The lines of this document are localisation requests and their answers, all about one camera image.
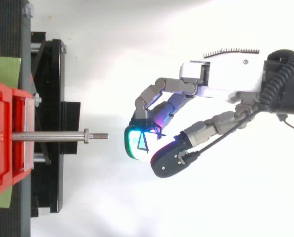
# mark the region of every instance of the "green surface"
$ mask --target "green surface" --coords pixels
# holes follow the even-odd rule
[[[17,88],[20,64],[20,58],[0,57],[0,83]]]
[[[0,207],[1,208],[9,208],[10,199],[12,197],[12,186],[10,186],[4,193],[0,195]]]
[[[17,88],[20,71],[20,58],[0,57],[0,83]],[[9,208],[12,187],[0,195],[0,208]]]

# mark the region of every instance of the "metal shaft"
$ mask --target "metal shaft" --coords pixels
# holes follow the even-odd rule
[[[84,132],[15,132],[12,134],[13,141],[26,142],[74,142],[84,141],[88,143],[90,139],[108,139],[107,133]]]

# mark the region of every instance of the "wire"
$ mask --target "wire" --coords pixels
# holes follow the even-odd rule
[[[279,118],[280,122],[284,122],[288,127],[291,127],[292,129],[294,129],[294,126],[292,126],[288,122],[286,122],[286,119],[288,118],[288,115],[286,115],[286,114],[276,114],[276,116]]]
[[[294,126],[290,125],[288,122],[286,122],[285,120],[283,121],[288,127],[291,127],[292,129],[294,129]]]
[[[247,117],[245,117],[244,119],[242,119],[236,126],[234,126],[233,128],[231,128],[229,131],[225,132],[222,136],[218,137],[216,140],[214,140],[213,142],[211,142],[210,144],[208,144],[207,146],[205,146],[203,149],[193,152],[193,153],[189,153],[189,155],[197,155],[199,156],[201,153],[207,151],[209,148],[211,148],[212,146],[216,145],[218,142],[220,142],[222,139],[226,138],[228,135],[230,135],[231,133],[233,133],[236,129],[238,129],[239,127],[241,127],[245,122],[247,122],[248,120],[250,120],[252,117],[256,116],[258,113],[260,113],[260,110],[257,110],[255,112],[253,112],[252,114],[248,115]]]

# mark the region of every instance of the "black cable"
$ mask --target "black cable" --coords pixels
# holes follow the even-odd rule
[[[216,145],[222,139],[224,139],[225,137],[227,137],[229,134],[233,133],[236,129],[238,129],[239,127],[241,127],[245,122],[247,122],[248,120],[250,120],[252,117],[256,116],[260,112],[261,112],[260,110],[257,110],[255,112],[253,112],[252,114],[248,115],[247,117],[245,117],[244,119],[242,119],[236,126],[234,126],[233,128],[231,128],[229,131],[225,132],[222,136],[218,137],[216,140],[214,140],[213,142],[211,142],[210,144],[208,144],[207,146],[205,146],[203,149],[201,149],[199,151],[196,151],[196,152],[193,152],[193,153],[189,153],[189,155],[191,155],[191,156],[193,156],[193,155],[199,156],[200,154],[202,154],[203,152],[207,151],[212,146]]]
[[[285,83],[294,74],[294,51],[281,49],[277,50],[267,57],[267,60],[279,61],[287,59],[281,70],[275,77],[265,85],[260,93],[258,108],[261,111],[269,111],[275,97],[284,88]]]
[[[294,126],[290,125],[288,122],[286,122],[285,120],[283,121],[288,127],[291,127],[292,129],[294,129]]]
[[[292,129],[294,129],[294,126],[292,126],[288,122],[286,122],[286,119],[288,118],[288,115],[286,115],[286,114],[276,114],[276,116],[279,118],[280,122],[284,122],[288,127],[291,127]]]

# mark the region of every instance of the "small screw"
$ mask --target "small screw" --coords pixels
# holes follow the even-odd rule
[[[67,54],[68,53],[68,47],[66,45],[61,46],[61,51],[63,54]]]
[[[36,106],[36,107],[38,107],[39,104],[42,102],[42,98],[39,97],[39,94],[38,94],[38,93],[36,93],[36,94],[34,95],[34,100],[35,100],[35,106]]]
[[[27,18],[33,18],[35,14],[34,6],[31,3],[25,4],[23,8],[23,15]]]

